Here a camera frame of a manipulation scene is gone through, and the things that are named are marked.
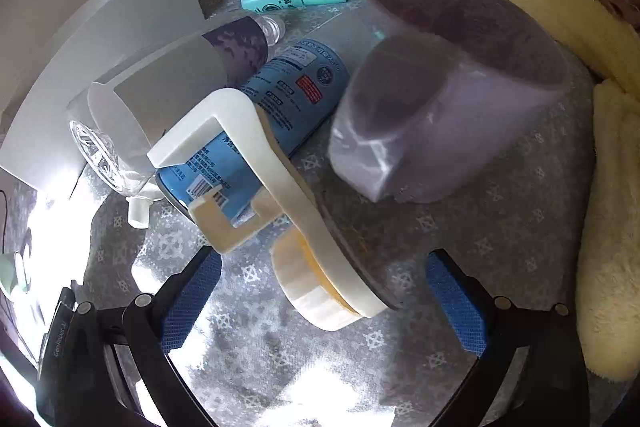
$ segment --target yellow plush toy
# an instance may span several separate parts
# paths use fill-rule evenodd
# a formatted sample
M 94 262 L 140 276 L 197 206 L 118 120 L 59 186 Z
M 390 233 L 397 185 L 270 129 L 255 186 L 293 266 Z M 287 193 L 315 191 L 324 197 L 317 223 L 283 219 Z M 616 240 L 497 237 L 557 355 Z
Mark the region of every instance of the yellow plush toy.
M 578 257 L 584 360 L 628 380 L 640 369 L 640 38 L 598 0 L 510 0 L 604 78 L 594 90 L 596 170 Z

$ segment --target white bottle cap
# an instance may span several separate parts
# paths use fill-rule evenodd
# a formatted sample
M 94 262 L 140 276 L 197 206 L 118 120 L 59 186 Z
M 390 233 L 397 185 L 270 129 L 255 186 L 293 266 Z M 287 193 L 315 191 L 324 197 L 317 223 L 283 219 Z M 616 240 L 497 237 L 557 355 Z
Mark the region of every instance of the white bottle cap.
M 153 200 L 142 196 L 127 198 L 129 201 L 129 224 L 134 229 L 149 228 L 149 208 Z

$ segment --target purple label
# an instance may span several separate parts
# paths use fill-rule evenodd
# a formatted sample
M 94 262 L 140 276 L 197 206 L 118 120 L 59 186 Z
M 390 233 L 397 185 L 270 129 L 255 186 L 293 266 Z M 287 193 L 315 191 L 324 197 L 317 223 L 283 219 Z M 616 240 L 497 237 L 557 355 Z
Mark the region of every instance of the purple label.
M 251 17 L 220 26 L 203 37 L 220 54 L 227 75 L 227 87 L 239 87 L 267 61 L 267 40 Z

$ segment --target blue gripper pad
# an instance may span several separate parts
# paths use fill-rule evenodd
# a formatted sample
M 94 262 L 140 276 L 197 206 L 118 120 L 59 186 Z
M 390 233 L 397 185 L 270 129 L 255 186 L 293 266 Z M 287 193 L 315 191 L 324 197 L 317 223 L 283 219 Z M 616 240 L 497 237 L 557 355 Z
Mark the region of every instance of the blue gripper pad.
M 165 353 L 182 347 L 213 288 L 220 281 L 221 273 L 222 257 L 211 249 L 162 319 L 160 345 Z
M 462 347 L 481 357 L 486 349 L 484 319 L 435 252 L 427 259 L 427 280 Z

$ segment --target patterned tablecloth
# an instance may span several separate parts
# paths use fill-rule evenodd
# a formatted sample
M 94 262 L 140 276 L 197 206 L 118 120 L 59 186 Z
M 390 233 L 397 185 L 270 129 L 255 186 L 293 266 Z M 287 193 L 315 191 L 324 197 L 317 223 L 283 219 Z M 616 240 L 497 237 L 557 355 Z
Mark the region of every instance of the patterned tablecloth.
M 239 7 L 239 0 L 200 3 L 207 16 Z M 283 13 L 287 35 L 280 49 L 357 5 L 350 0 Z M 333 174 L 326 158 L 328 124 L 302 147 L 294 165 L 313 190 L 323 193 L 332 216 L 348 220 L 377 252 L 381 277 L 402 299 L 402 308 L 334 333 L 308 324 L 271 269 L 270 244 L 289 226 L 285 217 L 278 219 L 225 257 L 220 284 L 185 346 L 170 355 L 221 427 L 428 425 L 474 361 L 424 280 L 424 256 L 433 248 L 446 248 L 492 295 L 509 296 L 518 306 L 571 305 L 594 161 L 594 79 L 578 59 L 569 53 L 566 58 L 567 96 L 444 201 L 370 203 Z M 35 203 L 27 187 L 16 190 L 10 233 L 17 237 Z M 38 200 L 36 210 L 45 217 L 39 225 L 30 224 L 34 237 L 42 236 L 37 226 L 49 223 L 52 229 L 61 204 Z M 88 236 L 90 227 L 90 238 L 78 247 L 88 250 L 88 257 L 84 253 L 84 280 L 76 292 L 79 301 L 91 300 L 98 308 L 123 306 L 142 291 L 156 291 L 205 242 L 166 201 L 153 205 L 148 230 L 132 229 L 124 197 L 110 192 L 89 168 L 65 202 L 65 212 L 81 204 L 87 210 L 82 216 L 78 211 L 78 232 Z M 53 229 L 47 233 L 49 246 L 68 241 L 68 235 L 51 239 Z M 40 253 L 34 245 L 33 255 L 43 266 L 46 248 L 42 239 L 39 244 Z M 59 251 L 64 248 L 58 245 Z M 511 384 L 516 369 L 510 372 Z M 594 425 L 599 425 L 623 387 L 593 376 L 590 386 Z M 508 392 L 506 385 L 488 418 L 504 407 Z

